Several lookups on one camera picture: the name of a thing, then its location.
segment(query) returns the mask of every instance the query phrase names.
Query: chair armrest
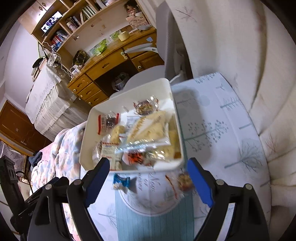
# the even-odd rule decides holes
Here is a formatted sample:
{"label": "chair armrest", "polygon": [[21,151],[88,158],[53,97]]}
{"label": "chair armrest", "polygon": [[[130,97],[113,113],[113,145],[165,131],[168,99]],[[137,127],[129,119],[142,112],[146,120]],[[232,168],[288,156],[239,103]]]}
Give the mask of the chair armrest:
{"label": "chair armrest", "polygon": [[152,52],[158,53],[157,48],[151,47],[151,46],[152,46],[152,43],[140,44],[140,45],[134,46],[132,48],[129,48],[124,52],[125,53],[136,53],[136,52],[152,51]]}

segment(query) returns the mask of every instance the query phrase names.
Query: white wall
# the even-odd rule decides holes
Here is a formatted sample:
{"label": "white wall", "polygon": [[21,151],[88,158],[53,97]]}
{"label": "white wall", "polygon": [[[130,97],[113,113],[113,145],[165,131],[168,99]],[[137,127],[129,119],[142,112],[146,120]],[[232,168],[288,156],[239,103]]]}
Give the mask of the white wall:
{"label": "white wall", "polygon": [[32,65],[38,58],[37,40],[19,25],[5,65],[4,96],[24,113],[26,97],[33,85]]}
{"label": "white wall", "polygon": [[68,41],[66,49],[74,56],[78,50],[88,52],[96,44],[104,38],[108,38],[110,34],[129,25],[126,21],[127,13],[122,3],[114,7],[85,27],[79,34],[79,39]]}

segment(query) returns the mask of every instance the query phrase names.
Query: wooden door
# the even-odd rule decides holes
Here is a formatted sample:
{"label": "wooden door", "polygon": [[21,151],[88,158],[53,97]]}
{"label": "wooden door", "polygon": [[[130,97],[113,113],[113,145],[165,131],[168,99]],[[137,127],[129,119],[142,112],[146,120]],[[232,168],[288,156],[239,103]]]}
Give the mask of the wooden door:
{"label": "wooden door", "polygon": [[56,0],[38,0],[37,2],[39,2],[39,4],[45,8],[45,10],[48,10],[55,1]]}
{"label": "wooden door", "polygon": [[0,113],[0,133],[29,151],[39,151],[51,143],[41,135],[29,118],[6,101]]}
{"label": "wooden door", "polygon": [[162,58],[154,52],[145,52],[131,60],[139,72],[153,66],[164,65]]}
{"label": "wooden door", "polygon": [[19,17],[19,22],[30,33],[33,33],[34,28],[41,20],[46,10],[38,3],[34,2],[25,13]]}

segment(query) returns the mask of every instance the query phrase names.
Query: box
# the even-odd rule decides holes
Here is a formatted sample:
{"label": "box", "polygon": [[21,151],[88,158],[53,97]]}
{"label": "box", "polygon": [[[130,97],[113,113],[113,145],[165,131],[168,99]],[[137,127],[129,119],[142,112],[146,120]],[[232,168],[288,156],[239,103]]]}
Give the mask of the box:
{"label": "box", "polygon": [[98,135],[98,116],[107,114],[110,111],[113,111],[114,113],[120,113],[120,124],[125,125],[127,120],[127,113],[124,110],[123,106],[127,110],[131,111],[134,109],[134,102],[148,99],[152,95],[154,95],[155,98],[159,100],[159,109],[168,111],[169,113],[173,114],[173,118],[175,118],[179,136],[181,157],[169,162],[157,161],[153,167],[141,166],[138,169],[136,166],[128,166],[122,163],[123,170],[110,171],[110,173],[113,172],[120,174],[171,171],[181,167],[184,164],[180,125],[170,83],[167,79],[160,78],[144,85],[138,86],[134,89],[123,92],[103,103],[94,106],[90,110],[86,128],[84,131],[84,136],[82,139],[79,158],[80,164],[86,171],[92,170],[95,167],[95,163],[92,160],[92,152],[95,145],[100,142],[103,137],[103,135]]}

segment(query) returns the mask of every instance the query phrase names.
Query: snack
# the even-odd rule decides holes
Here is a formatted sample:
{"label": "snack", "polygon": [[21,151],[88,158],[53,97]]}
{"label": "snack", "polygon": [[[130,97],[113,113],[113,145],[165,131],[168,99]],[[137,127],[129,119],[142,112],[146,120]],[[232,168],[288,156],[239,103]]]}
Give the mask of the snack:
{"label": "snack", "polygon": [[121,157],[122,154],[115,153],[117,144],[102,142],[100,158],[106,157],[110,161],[110,170],[122,170]]}
{"label": "snack", "polygon": [[130,130],[128,137],[115,152],[146,150],[170,145],[165,111],[157,111],[141,117]]}
{"label": "snack", "polygon": [[109,129],[113,128],[117,125],[119,120],[119,113],[115,114],[110,111],[107,115],[99,115],[98,116],[98,134],[108,132]]}
{"label": "snack", "polygon": [[143,164],[144,160],[144,153],[139,151],[125,152],[122,156],[122,161],[127,165]]}
{"label": "snack", "polygon": [[182,173],[178,177],[179,189],[183,192],[191,191],[194,188],[193,182],[188,173]]}
{"label": "snack", "polygon": [[120,143],[119,134],[125,133],[125,127],[116,125],[110,134],[110,143]]}
{"label": "snack", "polygon": [[133,105],[136,113],[139,115],[149,115],[155,110],[158,110],[158,99],[155,99],[154,96],[150,96],[149,99],[139,101]]}
{"label": "snack", "polygon": [[178,133],[176,130],[169,131],[170,145],[159,146],[156,149],[152,149],[146,152],[146,158],[148,160],[162,160],[169,161],[174,159],[176,147],[179,144]]}
{"label": "snack", "polygon": [[124,189],[125,188],[129,188],[130,186],[130,177],[124,178],[124,177],[120,177],[118,176],[118,174],[114,174],[113,176],[113,188],[114,189]]}

